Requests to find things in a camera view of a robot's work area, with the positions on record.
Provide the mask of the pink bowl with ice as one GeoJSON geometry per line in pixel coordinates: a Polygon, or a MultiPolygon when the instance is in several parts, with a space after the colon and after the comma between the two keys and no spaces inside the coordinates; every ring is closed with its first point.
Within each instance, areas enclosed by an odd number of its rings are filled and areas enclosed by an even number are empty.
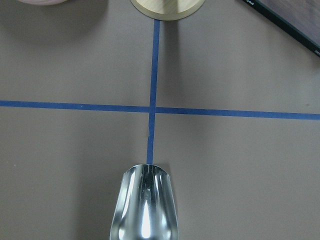
{"type": "Polygon", "coordinates": [[[71,2],[71,0],[18,0],[32,6],[54,6],[71,2]]]}

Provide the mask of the wooden mug tree stand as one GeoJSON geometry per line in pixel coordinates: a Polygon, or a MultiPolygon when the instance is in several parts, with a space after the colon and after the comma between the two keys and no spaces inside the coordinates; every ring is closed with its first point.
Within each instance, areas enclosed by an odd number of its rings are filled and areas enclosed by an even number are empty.
{"type": "Polygon", "coordinates": [[[161,21],[176,21],[194,14],[205,0],[131,0],[142,14],[161,21]]]}

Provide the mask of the tray of upturned glasses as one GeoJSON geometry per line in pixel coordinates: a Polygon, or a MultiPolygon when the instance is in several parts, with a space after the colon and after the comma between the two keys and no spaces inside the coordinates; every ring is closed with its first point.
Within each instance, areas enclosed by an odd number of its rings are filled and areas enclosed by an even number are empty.
{"type": "Polygon", "coordinates": [[[319,0],[245,0],[245,4],[320,56],[319,0]]]}

